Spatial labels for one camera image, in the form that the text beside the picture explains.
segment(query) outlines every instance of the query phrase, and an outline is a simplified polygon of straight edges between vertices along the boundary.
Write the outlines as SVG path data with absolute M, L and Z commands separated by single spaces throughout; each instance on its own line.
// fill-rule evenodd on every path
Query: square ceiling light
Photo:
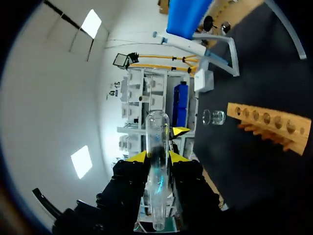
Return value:
M 92 168 L 88 146 L 85 145 L 82 147 L 80 150 L 74 153 L 71 158 L 77 176 L 79 179 L 81 179 Z
M 102 21 L 98 15 L 92 9 L 83 22 L 82 29 L 94 39 L 97 35 L 101 22 Z

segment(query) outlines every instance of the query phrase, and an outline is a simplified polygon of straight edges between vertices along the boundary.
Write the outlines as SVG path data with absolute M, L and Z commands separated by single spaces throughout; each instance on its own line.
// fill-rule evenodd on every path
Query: yellow tubing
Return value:
M 184 71 L 184 72 L 188 72 L 188 69 L 189 69 L 189 68 L 182 68 L 182 67 L 164 66 L 164 65 L 149 65 L 149 64 L 131 64 L 130 67 L 166 69 L 166 70 L 172 70 L 172 68 L 176 68 L 175 70 Z
M 165 55 L 139 55 L 140 58 L 159 58 L 159 59 L 172 59 L 175 56 L 165 56 Z M 190 57 L 185 57 L 185 61 L 189 61 L 189 62 L 199 62 L 199 60 L 197 59 L 188 59 Z M 176 60 L 182 60 L 182 57 L 176 57 Z

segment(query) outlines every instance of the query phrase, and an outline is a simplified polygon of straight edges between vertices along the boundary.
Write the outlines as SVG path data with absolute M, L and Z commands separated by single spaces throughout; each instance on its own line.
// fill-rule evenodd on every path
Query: white tube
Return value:
M 169 118 L 162 111 L 153 111 L 146 118 L 147 156 L 151 159 L 148 190 L 153 228 L 157 231 L 165 227 L 169 126 Z

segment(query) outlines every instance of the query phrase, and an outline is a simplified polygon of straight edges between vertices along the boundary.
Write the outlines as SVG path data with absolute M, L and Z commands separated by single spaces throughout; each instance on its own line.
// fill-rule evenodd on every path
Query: white ceiling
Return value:
M 82 25 L 87 14 L 94 9 L 109 31 L 118 17 L 119 7 L 123 1 L 125 0 L 50 0 L 78 25 Z

